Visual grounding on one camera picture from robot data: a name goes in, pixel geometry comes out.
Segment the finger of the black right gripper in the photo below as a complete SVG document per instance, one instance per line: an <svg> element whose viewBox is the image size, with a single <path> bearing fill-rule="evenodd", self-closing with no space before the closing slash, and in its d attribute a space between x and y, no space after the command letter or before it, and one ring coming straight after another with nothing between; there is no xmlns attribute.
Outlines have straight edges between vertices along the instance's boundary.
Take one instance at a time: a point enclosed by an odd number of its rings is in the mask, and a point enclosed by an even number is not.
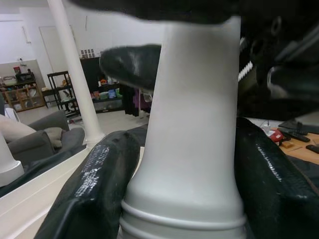
<svg viewBox="0 0 319 239"><path fill-rule="evenodd" d="M106 76L123 85L153 90L160 52L158 44L110 48L102 52L99 66Z"/></svg>
<svg viewBox="0 0 319 239"><path fill-rule="evenodd" d="M118 12L142 20L195 24L224 23L240 16L239 0L69 0L97 11Z"/></svg>

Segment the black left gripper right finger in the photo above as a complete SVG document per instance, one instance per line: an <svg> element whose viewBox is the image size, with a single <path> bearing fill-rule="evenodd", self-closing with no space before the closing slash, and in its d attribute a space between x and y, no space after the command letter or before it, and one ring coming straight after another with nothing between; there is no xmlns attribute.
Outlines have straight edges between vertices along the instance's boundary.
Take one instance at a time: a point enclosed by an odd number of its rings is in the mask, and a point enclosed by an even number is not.
<svg viewBox="0 0 319 239"><path fill-rule="evenodd" d="M235 178L254 239L319 239L319 188L245 118L236 122Z"/></svg>

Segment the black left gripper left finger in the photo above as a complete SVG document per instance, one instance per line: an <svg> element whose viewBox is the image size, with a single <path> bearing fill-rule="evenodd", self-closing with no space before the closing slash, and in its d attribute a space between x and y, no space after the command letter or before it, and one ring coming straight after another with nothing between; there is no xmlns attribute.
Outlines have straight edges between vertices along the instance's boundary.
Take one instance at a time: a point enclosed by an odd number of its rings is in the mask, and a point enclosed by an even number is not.
<svg viewBox="0 0 319 239"><path fill-rule="evenodd" d="M63 185L34 239L117 239L121 202L139 158L132 133L103 138Z"/></svg>

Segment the white plastic table leg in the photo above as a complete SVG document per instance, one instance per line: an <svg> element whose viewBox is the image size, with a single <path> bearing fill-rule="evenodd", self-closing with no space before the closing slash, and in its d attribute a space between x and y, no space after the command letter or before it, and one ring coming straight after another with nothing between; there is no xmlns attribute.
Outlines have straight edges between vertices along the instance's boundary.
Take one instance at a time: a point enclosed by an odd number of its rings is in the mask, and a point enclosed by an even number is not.
<svg viewBox="0 0 319 239"><path fill-rule="evenodd" d="M0 187L10 184L23 174L24 169L22 163L13 158L0 132Z"/></svg>
<svg viewBox="0 0 319 239"><path fill-rule="evenodd" d="M166 28L121 239L246 239L234 177L241 19Z"/></svg>
<svg viewBox="0 0 319 239"><path fill-rule="evenodd" d="M101 130L78 51L62 0L47 0L66 58L71 82L86 131L86 143L93 147L105 134Z"/></svg>

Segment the dark hanging clothes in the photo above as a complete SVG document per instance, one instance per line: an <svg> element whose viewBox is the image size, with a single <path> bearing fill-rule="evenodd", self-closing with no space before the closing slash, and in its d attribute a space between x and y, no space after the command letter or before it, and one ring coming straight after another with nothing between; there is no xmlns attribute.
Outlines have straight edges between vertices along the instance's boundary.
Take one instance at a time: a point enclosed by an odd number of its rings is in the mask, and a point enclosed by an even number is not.
<svg viewBox="0 0 319 239"><path fill-rule="evenodd" d="M125 85L120 85L119 93L122 96L122 105L127 115L139 116L139 90ZM141 110L150 113L151 102L146 102L143 94L140 98Z"/></svg>

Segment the black storage shelving unit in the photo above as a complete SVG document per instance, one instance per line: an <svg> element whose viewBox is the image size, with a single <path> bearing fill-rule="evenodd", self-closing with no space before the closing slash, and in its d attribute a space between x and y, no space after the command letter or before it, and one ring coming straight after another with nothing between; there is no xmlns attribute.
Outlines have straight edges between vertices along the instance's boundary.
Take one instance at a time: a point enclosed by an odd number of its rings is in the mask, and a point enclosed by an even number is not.
<svg viewBox="0 0 319 239"><path fill-rule="evenodd" d="M100 69L100 58L80 60L96 113L123 110L120 84L104 75Z"/></svg>

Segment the wooden side table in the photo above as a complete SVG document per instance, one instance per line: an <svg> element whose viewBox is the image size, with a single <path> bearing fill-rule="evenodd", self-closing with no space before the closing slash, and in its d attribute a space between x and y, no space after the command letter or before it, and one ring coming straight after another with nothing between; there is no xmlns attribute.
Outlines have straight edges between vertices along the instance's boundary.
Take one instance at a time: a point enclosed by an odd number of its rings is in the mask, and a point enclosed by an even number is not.
<svg viewBox="0 0 319 239"><path fill-rule="evenodd" d="M294 130L289 130L289 129L285 129L285 128L276 128L278 129L280 132L283 131L292 131L295 132ZM286 154L287 156L291 156L293 158L297 158L306 162L311 162L314 164L319 165L319 154L316 154L308 149L306 149L307 145L316 145L319 146L319 134L315 134L315 133L306 133L305 131L302 132L301 135L304 135L306 137L308 137L310 139L310 142L302 142L299 141L297 139L291 138L288 135L282 133L284 136L284 139L281 140L279 143L277 143L277 145L279 146L279 148L281 149L281 151ZM290 141L292 142L295 146L293 146L292 148L283 148L282 147L282 143L284 141Z"/></svg>

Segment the black remote control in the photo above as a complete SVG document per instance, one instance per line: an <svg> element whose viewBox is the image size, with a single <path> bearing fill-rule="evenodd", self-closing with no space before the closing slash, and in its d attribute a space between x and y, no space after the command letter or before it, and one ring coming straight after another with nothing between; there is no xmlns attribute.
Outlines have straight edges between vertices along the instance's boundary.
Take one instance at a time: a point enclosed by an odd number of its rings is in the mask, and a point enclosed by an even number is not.
<svg viewBox="0 0 319 239"><path fill-rule="evenodd" d="M292 131L281 131L282 133L288 135L289 137L291 138L294 138L294 139L297 139L299 141L302 141L302 142L310 142L310 139L304 135L301 135L301 134L298 134L296 132L292 132Z"/></svg>

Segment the black flat electronic device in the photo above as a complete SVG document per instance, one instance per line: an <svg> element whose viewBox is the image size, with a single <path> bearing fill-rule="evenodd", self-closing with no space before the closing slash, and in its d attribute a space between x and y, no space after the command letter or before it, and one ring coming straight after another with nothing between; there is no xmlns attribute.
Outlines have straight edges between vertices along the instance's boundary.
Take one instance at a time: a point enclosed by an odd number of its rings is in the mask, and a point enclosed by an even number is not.
<svg viewBox="0 0 319 239"><path fill-rule="evenodd" d="M285 122L279 124L279 127L307 131L310 133L319 134L319 126L303 124L295 119L285 121Z"/></svg>

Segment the beige folded blanket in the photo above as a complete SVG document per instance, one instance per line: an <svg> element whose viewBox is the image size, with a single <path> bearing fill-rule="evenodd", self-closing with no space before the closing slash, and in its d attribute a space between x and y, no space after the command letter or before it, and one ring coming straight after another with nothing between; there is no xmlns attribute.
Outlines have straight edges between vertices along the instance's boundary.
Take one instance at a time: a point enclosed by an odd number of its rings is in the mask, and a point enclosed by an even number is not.
<svg viewBox="0 0 319 239"><path fill-rule="evenodd" d="M52 146L55 149L59 149L62 147L61 137L63 133L63 129L59 127L50 127L44 130L48 135Z"/></svg>

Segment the black metal shelf rack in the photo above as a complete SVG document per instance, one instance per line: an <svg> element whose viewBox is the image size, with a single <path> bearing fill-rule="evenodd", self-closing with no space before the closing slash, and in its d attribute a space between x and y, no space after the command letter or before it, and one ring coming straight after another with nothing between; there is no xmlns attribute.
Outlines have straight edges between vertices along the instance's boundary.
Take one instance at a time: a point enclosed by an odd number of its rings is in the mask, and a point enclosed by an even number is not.
<svg viewBox="0 0 319 239"><path fill-rule="evenodd" d="M49 85L59 110L64 110L68 119L80 115L77 99L68 71L47 74Z"/></svg>

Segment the white door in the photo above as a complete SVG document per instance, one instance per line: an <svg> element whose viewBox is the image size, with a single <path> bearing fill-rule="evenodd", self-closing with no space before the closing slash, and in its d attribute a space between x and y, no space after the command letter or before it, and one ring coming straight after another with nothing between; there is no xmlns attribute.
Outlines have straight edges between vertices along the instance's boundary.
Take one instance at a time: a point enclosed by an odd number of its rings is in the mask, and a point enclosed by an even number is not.
<svg viewBox="0 0 319 239"><path fill-rule="evenodd" d="M46 57L44 74L56 73L68 70L64 50L55 26L40 26L39 32L44 45L44 56Z"/></svg>

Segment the white slatted floor appliance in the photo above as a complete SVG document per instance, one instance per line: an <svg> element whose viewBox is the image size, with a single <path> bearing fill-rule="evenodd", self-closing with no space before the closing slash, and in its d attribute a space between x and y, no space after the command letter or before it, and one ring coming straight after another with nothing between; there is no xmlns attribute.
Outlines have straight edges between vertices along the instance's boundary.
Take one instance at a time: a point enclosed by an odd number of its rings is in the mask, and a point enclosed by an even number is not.
<svg viewBox="0 0 319 239"><path fill-rule="evenodd" d="M19 119L16 111L13 108L5 108L4 115L11 120L14 120L16 122L20 122L20 119Z"/></svg>

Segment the wooden cube shelf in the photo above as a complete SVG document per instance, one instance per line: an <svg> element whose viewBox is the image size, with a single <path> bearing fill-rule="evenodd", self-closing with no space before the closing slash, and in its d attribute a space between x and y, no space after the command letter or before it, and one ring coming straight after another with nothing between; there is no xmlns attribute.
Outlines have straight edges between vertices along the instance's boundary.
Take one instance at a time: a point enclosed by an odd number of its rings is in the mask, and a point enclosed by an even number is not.
<svg viewBox="0 0 319 239"><path fill-rule="evenodd" d="M0 87L5 105L16 112L27 111L45 106L42 92L36 81L22 82Z"/></svg>

